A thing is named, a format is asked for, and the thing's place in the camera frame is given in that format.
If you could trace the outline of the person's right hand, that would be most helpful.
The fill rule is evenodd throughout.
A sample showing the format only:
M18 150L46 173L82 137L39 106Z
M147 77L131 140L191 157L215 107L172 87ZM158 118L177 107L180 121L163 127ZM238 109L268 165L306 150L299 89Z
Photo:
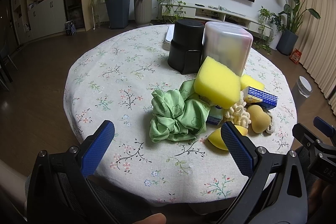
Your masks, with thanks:
M307 199L309 212L313 211L324 200L327 200L333 190L334 187L332 185L327 185L320 178L315 180Z

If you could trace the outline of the person's left hand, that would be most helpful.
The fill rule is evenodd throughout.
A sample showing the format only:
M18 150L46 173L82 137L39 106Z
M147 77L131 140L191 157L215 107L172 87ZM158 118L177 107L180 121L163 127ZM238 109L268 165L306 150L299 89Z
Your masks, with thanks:
M157 213L133 224L166 224L166 221L166 217L162 213Z

